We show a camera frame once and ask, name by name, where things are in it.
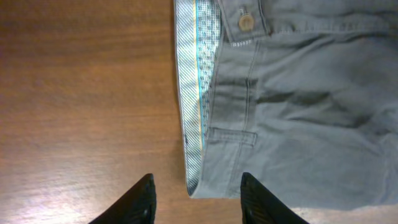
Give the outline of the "grey shorts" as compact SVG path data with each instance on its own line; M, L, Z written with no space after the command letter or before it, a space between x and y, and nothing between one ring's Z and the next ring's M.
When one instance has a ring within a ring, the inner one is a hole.
M397 203L396 0L178 0L187 191L251 173L290 207Z

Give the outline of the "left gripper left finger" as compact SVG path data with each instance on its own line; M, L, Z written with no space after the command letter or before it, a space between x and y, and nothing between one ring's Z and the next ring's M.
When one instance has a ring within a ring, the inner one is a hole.
M90 224L154 224L156 206L154 176L146 174Z

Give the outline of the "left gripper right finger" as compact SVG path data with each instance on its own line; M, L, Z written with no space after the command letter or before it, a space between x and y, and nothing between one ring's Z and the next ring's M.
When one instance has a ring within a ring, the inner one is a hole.
M308 224L248 172L240 192L243 224Z

